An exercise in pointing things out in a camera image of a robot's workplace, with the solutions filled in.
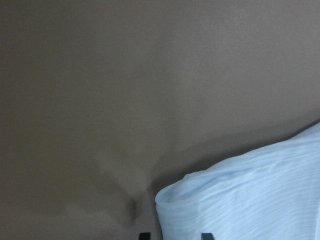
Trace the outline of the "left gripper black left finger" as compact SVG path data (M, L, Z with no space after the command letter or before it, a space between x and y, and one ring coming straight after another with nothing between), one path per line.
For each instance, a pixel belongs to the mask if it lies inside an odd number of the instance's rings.
M138 240L151 240L151 232L141 232L138 236Z

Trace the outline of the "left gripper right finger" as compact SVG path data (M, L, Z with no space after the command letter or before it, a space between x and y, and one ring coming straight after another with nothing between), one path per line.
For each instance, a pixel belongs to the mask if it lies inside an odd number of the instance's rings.
M214 236L210 232L201 233L201 240L215 240Z

